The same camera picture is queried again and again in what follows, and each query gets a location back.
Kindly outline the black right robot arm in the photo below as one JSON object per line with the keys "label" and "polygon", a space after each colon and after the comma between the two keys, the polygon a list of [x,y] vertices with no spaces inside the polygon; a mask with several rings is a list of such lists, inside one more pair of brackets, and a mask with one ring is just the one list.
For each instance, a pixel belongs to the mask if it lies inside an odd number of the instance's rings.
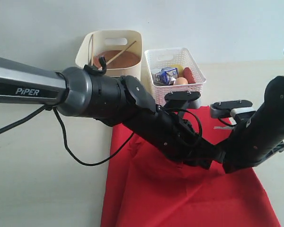
{"label": "black right robot arm", "polygon": [[283,140],[284,76],[277,76],[268,83],[263,104],[226,140],[224,171],[258,166],[282,149]]}

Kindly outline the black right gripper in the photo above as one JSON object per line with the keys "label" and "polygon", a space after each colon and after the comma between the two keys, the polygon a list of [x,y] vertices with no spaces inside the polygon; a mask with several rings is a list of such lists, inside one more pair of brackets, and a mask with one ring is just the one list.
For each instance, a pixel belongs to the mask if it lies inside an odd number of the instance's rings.
{"label": "black right gripper", "polygon": [[277,153],[284,151],[284,135],[248,135],[229,137],[222,141],[225,151],[223,168],[226,173],[256,167]]}

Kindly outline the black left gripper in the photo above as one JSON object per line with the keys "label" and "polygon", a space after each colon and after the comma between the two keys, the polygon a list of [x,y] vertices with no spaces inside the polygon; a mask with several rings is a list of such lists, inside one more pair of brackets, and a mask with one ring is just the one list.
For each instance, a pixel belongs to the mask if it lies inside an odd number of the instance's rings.
{"label": "black left gripper", "polygon": [[164,141],[160,148],[164,156],[174,162],[209,169],[212,162],[222,163],[225,152],[203,138],[203,126],[191,111],[159,111],[166,124]]}

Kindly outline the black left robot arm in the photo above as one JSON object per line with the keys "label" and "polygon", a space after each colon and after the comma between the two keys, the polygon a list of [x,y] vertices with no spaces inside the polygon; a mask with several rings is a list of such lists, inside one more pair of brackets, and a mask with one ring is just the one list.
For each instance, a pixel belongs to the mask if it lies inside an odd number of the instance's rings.
{"label": "black left robot arm", "polygon": [[190,166],[208,169],[225,156],[183,119],[185,106],[160,107],[133,76],[113,78],[90,66],[55,72],[0,58],[0,103],[39,104],[110,127],[123,124],[169,160]]}

